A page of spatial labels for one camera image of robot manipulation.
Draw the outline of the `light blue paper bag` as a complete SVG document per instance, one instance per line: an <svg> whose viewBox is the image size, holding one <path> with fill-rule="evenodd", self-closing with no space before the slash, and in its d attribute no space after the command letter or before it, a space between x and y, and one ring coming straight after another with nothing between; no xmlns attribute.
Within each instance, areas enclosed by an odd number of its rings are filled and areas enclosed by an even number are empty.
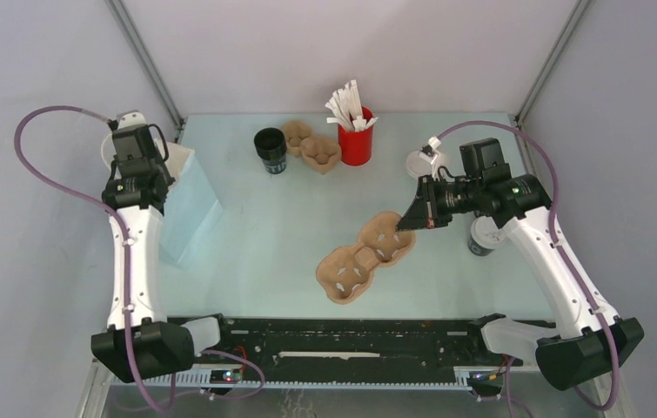
<svg viewBox="0 0 657 418"><path fill-rule="evenodd" d="M223 207L196 152L172 142L168 149L170 158L166 166L175 182L164 205L159 255L164 263L186 269L202 250L206 235L218 223Z"/></svg>

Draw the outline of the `white plastic cup lid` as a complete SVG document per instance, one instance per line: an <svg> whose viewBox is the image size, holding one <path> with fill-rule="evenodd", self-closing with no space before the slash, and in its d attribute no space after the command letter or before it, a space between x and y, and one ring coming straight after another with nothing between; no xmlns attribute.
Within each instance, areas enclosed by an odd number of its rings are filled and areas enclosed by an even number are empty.
<svg viewBox="0 0 657 418"><path fill-rule="evenodd" d="M406 170L414 179L430 175L434 179L439 177L439 168L446 165L448 157L442 152L434 152L431 156L417 150L411 152L406 158Z"/></svg>

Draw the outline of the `black paper coffee cup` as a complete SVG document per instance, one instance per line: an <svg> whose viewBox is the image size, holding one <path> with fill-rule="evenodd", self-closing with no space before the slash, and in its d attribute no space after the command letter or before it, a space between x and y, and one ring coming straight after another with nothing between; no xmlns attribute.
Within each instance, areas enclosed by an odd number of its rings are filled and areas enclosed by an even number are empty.
<svg viewBox="0 0 657 418"><path fill-rule="evenodd" d="M257 155L270 174L280 174L286 168L286 139L284 133L275 127L258 131L253 139Z"/></svg>

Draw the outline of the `brown two-cup carrier tray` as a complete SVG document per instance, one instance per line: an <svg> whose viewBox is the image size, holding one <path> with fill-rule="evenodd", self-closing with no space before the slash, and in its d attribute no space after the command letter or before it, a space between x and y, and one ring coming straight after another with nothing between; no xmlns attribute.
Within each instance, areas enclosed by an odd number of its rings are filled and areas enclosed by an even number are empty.
<svg viewBox="0 0 657 418"><path fill-rule="evenodd" d="M414 247L413 231L396 229L400 215L380 212L359 231L356 242L339 246L321 260L316 280L333 303L356 300L372 284L376 270L394 266Z"/></svg>

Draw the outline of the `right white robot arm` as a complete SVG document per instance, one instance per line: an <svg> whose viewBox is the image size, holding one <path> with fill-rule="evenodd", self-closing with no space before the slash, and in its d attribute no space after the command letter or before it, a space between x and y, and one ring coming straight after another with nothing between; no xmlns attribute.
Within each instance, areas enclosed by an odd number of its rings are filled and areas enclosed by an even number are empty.
<svg viewBox="0 0 657 418"><path fill-rule="evenodd" d="M644 337L635 318L623 319L569 254L552 199L531 174L514 177L496 138L459 148L464 173L420 175L400 231L448 226L454 215L479 212L495 224L530 266L548 306L553 328L490 314L472 322L468 358L487 364L507 354L536 365L564 391L623 365Z"/></svg>

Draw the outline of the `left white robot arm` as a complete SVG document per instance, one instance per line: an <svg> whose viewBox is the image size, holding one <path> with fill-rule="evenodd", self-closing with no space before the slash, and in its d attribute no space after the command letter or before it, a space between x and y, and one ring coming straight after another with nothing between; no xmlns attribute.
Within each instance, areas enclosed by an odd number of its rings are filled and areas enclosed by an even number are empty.
<svg viewBox="0 0 657 418"><path fill-rule="evenodd" d="M111 310L105 330L91 337L91 352L124 383L186 371L201 353L224 362L234 351L218 317L171 322L159 301L159 241L175 179L171 151L154 139L155 127L139 111L111 123L114 154L102 192L113 211L116 266Z"/></svg>

